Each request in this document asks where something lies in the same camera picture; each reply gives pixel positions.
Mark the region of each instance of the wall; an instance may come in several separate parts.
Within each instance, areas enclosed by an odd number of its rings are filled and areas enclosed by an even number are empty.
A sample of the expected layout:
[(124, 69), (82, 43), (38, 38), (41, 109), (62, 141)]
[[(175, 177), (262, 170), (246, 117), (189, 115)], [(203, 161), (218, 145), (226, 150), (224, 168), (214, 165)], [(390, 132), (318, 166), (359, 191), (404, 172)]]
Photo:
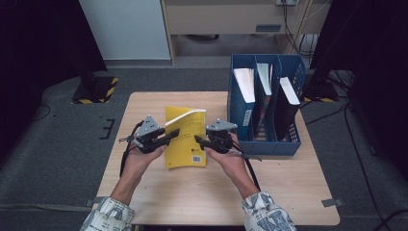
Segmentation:
[(169, 60), (160, 0), (80, 0), (104, 60)]

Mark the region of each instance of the wooden table top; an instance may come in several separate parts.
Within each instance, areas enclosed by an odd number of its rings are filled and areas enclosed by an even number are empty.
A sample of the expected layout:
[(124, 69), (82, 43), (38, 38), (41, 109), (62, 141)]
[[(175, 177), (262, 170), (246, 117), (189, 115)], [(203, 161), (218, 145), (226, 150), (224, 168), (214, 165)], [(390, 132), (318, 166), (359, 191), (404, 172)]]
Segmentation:
[[(226, 120), (227, 91), (135, 92), (121, 121), (111, 157), (97, 196), (108, 196), (119, 180), (120, 161), (135, 125), (147, 115), (165, 126), (165, 106), (207, 110), (207, 124)], [(337, 225), (336, 207), (324, 207), (332, 198), (303, 117), (296, 115), (301, 142), (292, 157), (272, 156), (251, 160), (259, 184), (296, 225)], [(206, 167), (166, 169), (165, 156), (155, 160), (135, 190), (130, 207), (136, 210), (132, 223), (169, 225), (243, 225), (244, 211), (237, 188), (220, 165), (207, 158)]]

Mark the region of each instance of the book cover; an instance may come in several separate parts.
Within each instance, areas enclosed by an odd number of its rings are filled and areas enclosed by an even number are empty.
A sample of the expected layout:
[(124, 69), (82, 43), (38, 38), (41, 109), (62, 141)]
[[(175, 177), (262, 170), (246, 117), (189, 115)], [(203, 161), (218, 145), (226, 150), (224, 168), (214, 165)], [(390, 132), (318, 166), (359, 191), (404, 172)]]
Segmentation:
[(249, 125), (255, 104), (253, 69), (237, 68), (233, 73), (228, 89), (229, 122), (238, 125), (238, 139), (248, 141)]
[(265, 113), (272, 96), (271, 91), (271, 64), (257, 64), (257, 75), (255, 77), (255, 105), (252, 116), (252, 128), (254, 138), (258, 137), (264, 126)]
[(294, 92), (291, 81), (288, 77), (281, 78), (273, 115), (276, 137), (279, 141), (285, 138), (289, 127), (294, 123), (294, 117), (299, 107), (300, 101)]
[(205, 121), (206, 110), (166, 106), (166, 134), (180, 129), (166, 148), (166, 168), (207, 165), (205, 151), (194, 138), (206, 136)]

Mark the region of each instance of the patterned sleeve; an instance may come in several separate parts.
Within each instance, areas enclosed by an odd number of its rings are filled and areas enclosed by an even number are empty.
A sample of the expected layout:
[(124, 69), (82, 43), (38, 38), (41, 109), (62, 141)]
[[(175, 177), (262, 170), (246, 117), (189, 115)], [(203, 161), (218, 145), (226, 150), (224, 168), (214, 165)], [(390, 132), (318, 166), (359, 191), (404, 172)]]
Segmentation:
[(105, 197), (96, 210), (90, 212), (80, 231), (131, 231), (134, 216), (135, 211), (125, 204)]
[(242, 207), (246, 212), (244, 225), (247, 231), (296, 230), (288, 213), (273, 202), (268, 192), (249, 196), (243, 201)]

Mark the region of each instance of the blue file holder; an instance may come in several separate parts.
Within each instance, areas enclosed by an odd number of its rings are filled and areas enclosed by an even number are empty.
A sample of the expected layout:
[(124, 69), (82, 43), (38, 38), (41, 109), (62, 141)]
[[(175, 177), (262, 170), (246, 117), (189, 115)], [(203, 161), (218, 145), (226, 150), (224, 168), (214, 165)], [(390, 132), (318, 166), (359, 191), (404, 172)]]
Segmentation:
[[(274, 105), (276, 102), (277, 91), (279, 90), (279, 80), (281, 77), (288, 77), (297, 96), (300, 97), (306, 75), (306, 67), (300, 55), (281, 55), (281, 54), (233, 54), (231, 55), (231, 70), (229, 89), (231, 89), (232, 78), (234, 77), (234, 68), (254, 68), (255, 78), (257, 78), (256, 63), (272, 64), (272, 97), (265, 117), (264, 129), (265, 140), (258, 141), (254, 139), (252, 127), (249, 128), (248, 139), (240, 141), (241, 148), (248, 155), (262, 156), (292, 156), (301, 145), (299, 133), (295, 123), (293, 123), (283, 141), (276, 138), (273, 125), (273, 115), (275, 114)], [(230, 101), (234, 95), (228, 91), (227, 99), (227, 119), (230, 121)]]

